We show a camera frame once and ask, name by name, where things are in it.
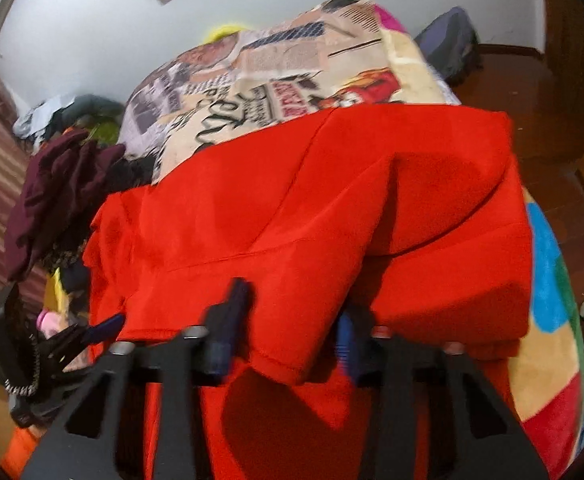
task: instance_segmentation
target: colorful blanket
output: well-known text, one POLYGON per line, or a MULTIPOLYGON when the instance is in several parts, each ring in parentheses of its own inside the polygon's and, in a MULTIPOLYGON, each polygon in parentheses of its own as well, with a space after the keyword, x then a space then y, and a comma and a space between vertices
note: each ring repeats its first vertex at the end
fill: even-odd
POLYGON ((559 245, 527 192, 526 201, 534 240, 530 330, 510 359, 510 388, 523 428, 554 480, 574 458, 581 431, 584 345, 559 245))

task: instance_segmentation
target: wooden floor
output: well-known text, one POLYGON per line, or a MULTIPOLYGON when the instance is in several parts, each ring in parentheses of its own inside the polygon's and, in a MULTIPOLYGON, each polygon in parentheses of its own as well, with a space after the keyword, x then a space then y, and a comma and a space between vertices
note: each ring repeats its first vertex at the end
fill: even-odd
POLYGON ((454 92, 463 104, 503 110, 514 122, 514 150, 524 185, 561 247, 577 302, 584 301, 584 185, 576 159, 584 148, 561 106, 554 78, 532 56, 484 54, 484 68, 454 92))

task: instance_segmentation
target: orange cloth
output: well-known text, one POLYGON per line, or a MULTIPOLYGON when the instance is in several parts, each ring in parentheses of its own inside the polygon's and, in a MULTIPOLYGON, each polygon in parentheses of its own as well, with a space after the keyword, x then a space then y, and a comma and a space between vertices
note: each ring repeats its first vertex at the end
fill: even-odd
MULTIPOLYGON (((528 328, 531 234, 504 114, 318 112, 111 195, 93 227, 91 322, 125 312, 120 339, 166 340, 200 322, 233 276, 253 283, 245 360, 202 392, 220 480, 356 478, 370 398, 326 342, 349 291, 377 323, 483 359, 514 354, 528 328)), ((505 361, 482 366, 512 405, 505 361)), ((148 479, 158 392, 146 409, 148 479)), ((422 396, 418 412, 424 478, 422 396)))
POLYGON ((21 428, 14 430, 10 445, 1 462, 1 466, 10 478, 17 480, 21 476, 23 468, 32 453, 34 453, 37 444, 38 439, 28 430, 22 430, 21 428))

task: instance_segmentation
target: white wall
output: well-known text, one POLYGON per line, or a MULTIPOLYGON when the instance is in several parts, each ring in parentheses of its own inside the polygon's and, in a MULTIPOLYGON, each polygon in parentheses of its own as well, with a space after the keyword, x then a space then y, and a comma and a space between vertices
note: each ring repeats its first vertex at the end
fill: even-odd
MULTIPOLYGON (((15 0, 0 34, 0 76, 33 105, 65 92, 125 101, 149 72, 214 26, 261 28, 323 0, 15 0)), ((463 6, 485 43, 543 49, 542 0, 376 0, 416 34, 463 6)))

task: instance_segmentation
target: newspaper print blanket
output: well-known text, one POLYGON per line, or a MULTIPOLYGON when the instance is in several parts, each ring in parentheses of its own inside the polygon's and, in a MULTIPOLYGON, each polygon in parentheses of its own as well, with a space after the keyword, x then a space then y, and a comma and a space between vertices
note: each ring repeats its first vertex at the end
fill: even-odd
POLYGON ((199 150, 329 107, 457 104, 401 24, 370 0, 329 0, 291 22, 181 54, 134 91, 118 142, 157 153, 153 183, 199 150))

